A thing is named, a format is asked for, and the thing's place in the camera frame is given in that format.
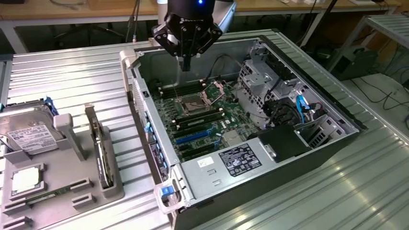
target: metal table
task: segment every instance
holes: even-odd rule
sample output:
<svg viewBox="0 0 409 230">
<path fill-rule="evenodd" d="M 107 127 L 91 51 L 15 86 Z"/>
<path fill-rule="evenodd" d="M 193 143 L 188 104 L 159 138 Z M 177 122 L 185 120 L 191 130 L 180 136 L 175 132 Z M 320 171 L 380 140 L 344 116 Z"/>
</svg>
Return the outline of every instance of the metal table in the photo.
<svg viewBox="0 0 409 230">
<path fill-rule="evenodd" d="M 353 29 L 346 41 L 344 42 L 337 54 L 330 58 L 326 69 L 329 71 L 336 67 L 345 50 L 350 47 L 356 41 L 365 26 L 370 26 L 374 30 L 381 32 L 400 45 L 409 49 L 409 17 L 401 14 L 397 15 L 372 15 L 364 16 Z"/>
<path fill-rule="evenodd" d="M 271 30 L 265 34 L 369 130 L 310 173 L 237 207 L 196 229 L 405 229 L 409 226 L 409 143 L 406 136 L 297 46 Z M 136 46 L 149 46 L 143 42 Z M 95 103 L 111 128 L 125 197 L 47 229 L 171 229 L 152 195 L 153 181 L 121 86 L 117 52 L 127 45 L 15 55 L 8 102 L 47 94 L 60 113 L 87 127 L 83 104 Z"/>
</svg>

